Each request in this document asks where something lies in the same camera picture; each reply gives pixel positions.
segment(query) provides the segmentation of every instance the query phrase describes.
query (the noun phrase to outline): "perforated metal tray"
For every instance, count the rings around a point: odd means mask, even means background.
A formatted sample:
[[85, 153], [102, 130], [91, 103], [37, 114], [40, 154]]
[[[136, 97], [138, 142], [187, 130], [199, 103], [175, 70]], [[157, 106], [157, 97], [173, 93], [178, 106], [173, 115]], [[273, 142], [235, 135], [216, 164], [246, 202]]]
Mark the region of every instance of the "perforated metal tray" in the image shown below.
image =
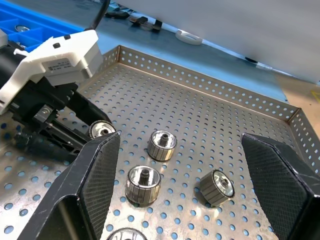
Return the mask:
[[[121, 132], [102, 240], [124, 227], [143, 232], [148, 240], [277, 239], [250, 180], [240, 144], [244, 132], [290, 145], [318, 173], [319, 139], [300, 109], [141, 52], [122, 46], [108, 52], [79, 92]], [[59, 119], [70, 128], [88, 129], [69, 109]], [[16, 149], [8, 134], [15, 134], [17, 123], [9, 114], [1, 122], [0, 239], [16, 239], [69, 163], [65, 156], [52, 159]], [[156, 162], [146, 152], [155, 129], [177, 137], [168, 162]], [[134, 206], [125, 196], [127, 173], [136, 165], [151, 166], [162, 177], [159, 197], [149, 207]], [[217, 208], [197, 198], [200, 178], [212, 169], [226, 173], [235, 188], [235, 197]]]

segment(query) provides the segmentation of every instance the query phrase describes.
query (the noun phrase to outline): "blue plastic crate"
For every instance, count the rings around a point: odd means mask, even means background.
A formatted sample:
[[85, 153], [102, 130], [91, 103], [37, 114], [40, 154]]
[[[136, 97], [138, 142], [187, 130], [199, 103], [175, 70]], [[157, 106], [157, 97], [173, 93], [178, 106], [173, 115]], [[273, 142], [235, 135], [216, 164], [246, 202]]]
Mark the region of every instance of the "blue plastic crate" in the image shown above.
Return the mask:
[[[17, 32], [15, 29], [17, 25], [26, 26], [30, 30]], [[0, 0], [0, 29], [8, 35], [9, 40], [26, 46], [27, 52], [31, 52], [51, 37], [61, 37], [84, 30], [2, 0]]]

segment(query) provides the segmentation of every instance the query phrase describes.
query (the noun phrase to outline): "cylindrical metal part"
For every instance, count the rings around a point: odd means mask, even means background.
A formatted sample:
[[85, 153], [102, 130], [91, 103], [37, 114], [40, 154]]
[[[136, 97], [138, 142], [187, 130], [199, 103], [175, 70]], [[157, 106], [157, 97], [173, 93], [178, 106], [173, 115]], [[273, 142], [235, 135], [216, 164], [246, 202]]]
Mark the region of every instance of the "cylindrical metal part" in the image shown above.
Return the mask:
[[134, 203], [148, 205], [157, 199], [160, 182], [157, 170], [149, 166], [135, 166], [127, 175], [125, 195]]
[[110, 122], [98, 120], [91, 124], [88, 130], [90, 138], [95, 139], [106, 134], [115, 133], [116, 129]]
[[200, 192], [212, 206], [219, 206], [235, 195], [235, 189], [229, 178], [215, 169], [201, 178]]
[[147, 240], [147, 238], [136, 229], [121, 228], [114, 231], [107, 240]]
[[174, 154], [176, 145], [175, 135], [165, 130], [157, 130], [150, 136], [147, 152], [157, 161], [168, 161]]

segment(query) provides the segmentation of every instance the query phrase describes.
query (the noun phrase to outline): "robotic arm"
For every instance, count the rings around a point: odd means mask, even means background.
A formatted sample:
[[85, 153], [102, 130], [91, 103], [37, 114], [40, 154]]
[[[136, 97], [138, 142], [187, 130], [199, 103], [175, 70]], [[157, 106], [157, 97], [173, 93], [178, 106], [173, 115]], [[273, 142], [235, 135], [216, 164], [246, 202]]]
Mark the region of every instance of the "robotic arm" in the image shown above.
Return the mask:
[[27, 132], [75, 155], [91, 138], [58, 122], [59, 110], [70, 108], [89, 126], [103, 122], [99, 136], [115, 132], [108, 116], [77, 92], [76, 83], [90, 79], [103, 62], [97, 41], [92, 29], [49, 38], [30, 53], [1, 47], [0, 115], [12, 112]]

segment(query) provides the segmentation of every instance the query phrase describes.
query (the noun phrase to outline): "black cable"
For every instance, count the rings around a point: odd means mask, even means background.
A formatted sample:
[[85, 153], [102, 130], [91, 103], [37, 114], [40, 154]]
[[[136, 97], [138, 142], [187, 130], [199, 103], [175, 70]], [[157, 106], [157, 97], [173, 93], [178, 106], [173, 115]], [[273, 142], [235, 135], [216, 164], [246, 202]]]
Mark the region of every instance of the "black cable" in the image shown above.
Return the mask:
[[98, 14], [96, 15], [95, 19], [92, 22], [91, 26], [89, 28], [86, 28], [85, 31], [86, 30], [96, 30], [101, 19], [104, 17], [104, 15], [109, 7], [109, 4], [110, 4], [110, 0], [104, 0], [102, 6], [100, 7]]

